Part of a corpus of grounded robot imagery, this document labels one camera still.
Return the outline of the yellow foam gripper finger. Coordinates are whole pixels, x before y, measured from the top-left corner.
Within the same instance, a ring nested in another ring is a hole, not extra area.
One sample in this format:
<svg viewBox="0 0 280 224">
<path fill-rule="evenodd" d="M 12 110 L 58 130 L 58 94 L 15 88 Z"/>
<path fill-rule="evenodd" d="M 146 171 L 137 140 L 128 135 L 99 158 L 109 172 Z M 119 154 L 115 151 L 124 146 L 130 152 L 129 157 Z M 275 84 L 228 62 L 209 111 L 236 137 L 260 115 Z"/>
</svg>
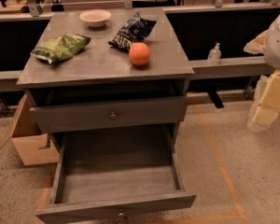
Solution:
<svg viewBox="0 0 280 224">
<path fill-rule="evenodd" d="M 261 34 L 257 35 L 245 45 L 244 51 L 254 55 L 263 54 L 266 34 L 267 31 L 263 31 Z"/>
<path fill-rule="evenodd" d="M 268 129 L 280 115 L 280 69 L 261 76 L 254 93 L 247 127 L 253 132 Z"/>
</svg>

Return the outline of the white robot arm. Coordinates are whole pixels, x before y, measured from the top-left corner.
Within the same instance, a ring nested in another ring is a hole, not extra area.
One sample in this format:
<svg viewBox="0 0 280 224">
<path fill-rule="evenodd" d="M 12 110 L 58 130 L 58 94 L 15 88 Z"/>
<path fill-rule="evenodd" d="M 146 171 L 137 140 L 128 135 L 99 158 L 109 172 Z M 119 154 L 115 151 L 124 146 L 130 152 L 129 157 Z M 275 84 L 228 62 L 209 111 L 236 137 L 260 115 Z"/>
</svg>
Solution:
<svg viewBox="0 0 280 224">
<path fill-rule="evenodd" d="M 266 64 L 274 68 L 269 76 L 261 76 L 254 93 L 247 127 L 253 132 L 268 129 L 280 115 L 280 15 L 270 27 L 247 43 L 244 51 L 263 54 Z"/>
</svg>

